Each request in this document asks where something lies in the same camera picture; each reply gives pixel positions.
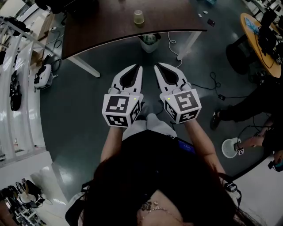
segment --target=white shelf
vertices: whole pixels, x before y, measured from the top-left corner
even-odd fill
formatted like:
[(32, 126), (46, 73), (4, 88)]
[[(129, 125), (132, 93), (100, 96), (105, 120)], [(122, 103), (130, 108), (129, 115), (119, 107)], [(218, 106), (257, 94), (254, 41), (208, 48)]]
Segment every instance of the white shelf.
[(40, 67), (31, 66), (28, 86), (28, 112), (32, 139), (35, 145), (45, 147), (40, 118), (40, 91), (34, 92), (34, 78)]
[(11, 46), (6, 51), (3, 61), (3, 70), (0, 76), (0, 143), (6, 159), (15, 158), (15, 149), (11, 135), (11, 107), (9, 94), (15, 56), (21, 38), (22, 34), (16, 38), (12, 37), (13, 40)]
[(34, 143), (31, 135), (31, 126), (28, 113), (28, 83), (30, 74), (31, 55), (33, 42), (28, 44), (17, 57), (15, 70), (21, 86), (22, 101), (19, 110), (12, 111), (11, 124), (14, 127), (14, 134), (17, 139), (18, 149), (25, 150), (25, 153), (34, 151)]

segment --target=dark hair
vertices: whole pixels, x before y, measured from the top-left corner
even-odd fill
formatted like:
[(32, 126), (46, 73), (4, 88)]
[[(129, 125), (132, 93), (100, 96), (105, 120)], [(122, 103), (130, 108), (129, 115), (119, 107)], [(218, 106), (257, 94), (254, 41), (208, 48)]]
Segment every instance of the dark hair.
[[(215, 169), (208, 166), (202, 158), (193, 154), (188, 155), (189, 159), (178, 159), (178, 165), (166, 171), (167, 174), (173, 171), (172, 177), (168, 176), (170, 181), (166, 186), (178, 194), (175, 200), (168, 198), (178, 209), (182, 206), (185, 212), (182, 217), (185, 222), (192, 222), (196, 226), (259, 225), (234, 204), (223, 188)], [(136, 161), (132, 163), (131, 158), (120, 152), (98, 166), (86, 192), (84, 226), (137, 225), (137, 211), (143, 203), (140, 203), (136, 193), (154, 181), (147, 181), (147, 178), (140, 176), (136, 178), (140, 166)]]

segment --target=white wall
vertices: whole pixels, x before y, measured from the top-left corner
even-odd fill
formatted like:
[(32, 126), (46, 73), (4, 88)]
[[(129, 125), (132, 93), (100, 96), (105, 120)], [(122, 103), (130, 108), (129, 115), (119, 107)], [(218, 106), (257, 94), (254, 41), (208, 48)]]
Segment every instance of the white wall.
[(25, 5), (22, 0), (7, 0), (0, 9), (1, 16), (15, 16), (16, 13)]
[(242, 192), (241, 209), (268, 226), (275, 226), (283, 216), (283, 172), (268, 168), (272, 160), (265, 159), (235, 181)]

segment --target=floor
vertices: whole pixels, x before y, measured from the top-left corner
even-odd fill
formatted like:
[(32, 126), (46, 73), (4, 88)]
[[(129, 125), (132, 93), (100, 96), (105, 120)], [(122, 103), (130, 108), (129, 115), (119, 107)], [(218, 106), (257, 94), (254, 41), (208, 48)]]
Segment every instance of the floor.
[[(242, 1), (218, 0), (210, 5), (205, 0), (190, 0), (196, 12), (202, 14), (201, 20), (207, 27), (192, 47), (192, 51), (184, 57), (180, 66), (191, 83), (213, 87), (210, 72), (215, 72), (217, 81), (221, 83), (218, 92), (224, 96), (246, 96), (256, 86), (248, 81), (248, 75), (237, 74), (226, 58), (226, 46), (243, 35), (240, 25), (240, 14), (250, 13)], [(215, 21), (215, 26), (207, 24), (208, 19)], [(81, 185), (91, 180), (94, 170), (99, 164), (100, 153), (104, 145), (109, 127), (102, 114), (104, 94), (110, 88), (114, 76), (132, 64), (141, 64), (143, 72), (142, 93), (145, 100), (160, 112), (158, 103), (160, 90), (157, 88), (153, 65), (157, 62), (177, 66), (176, 56), (168, 49), (167, 33), (161, 34), (159, 48), (152, 54), (145, 53), (138, 38), (129, 38), (97, 47), (80, 54), (80, 57), (101, 73), (95, 78), (68, 60), (64, 60), (56, 72), (59, 74), (51, 88), (40, 92), (41, 119), (46, 148), (54, 161), (53, 169), (59, 180), (61, 189), (67, 200), (79, 192)], [(170, 33), (171, 39), (177, 41), (172, 48), (179, 52), (188, 38), (188, 32)], [(241, 46), (249, 52), (247, 43)], [(261, 70), (260, 64), (251, 65), (251, 73)], [(226, 158), (221, 145), (225, 139), (237, 137), (241, 130), (252, 119), (241, 123), (222, 122), (216, 131), (209, 127), (210, 118), (218, 107), (235, 105), (241, 99), (219, 99), (215, 91), (196, 87), (203, 106), (198, 122), (213, 141), (217, 155), (228, 175), (235, 175), (258, 161), (263, 150), (259, 147), (245, 151), (244, 155), (233, 159)], [(166, 112), (159, 119), (169, 123)], [(262, 125), (267, 116), (255, 117), (255, 122)], [(182, 124), (176, 125), (177, 135), (190, 141)], [(247, 129), (242, 139), (255, 133), (254, 128)]]

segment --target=woman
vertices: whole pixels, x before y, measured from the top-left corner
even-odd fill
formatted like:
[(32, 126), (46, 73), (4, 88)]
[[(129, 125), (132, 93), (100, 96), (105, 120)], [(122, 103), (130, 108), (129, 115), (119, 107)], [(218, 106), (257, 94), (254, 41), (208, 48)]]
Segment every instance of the woman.
[(196, 120), (184, 123), (194, 153), (156, 115), (146, 119), (124, 134), (110, 127), (85, 193), (84, 226), (256, 225), (223, 188), (225, 171)]

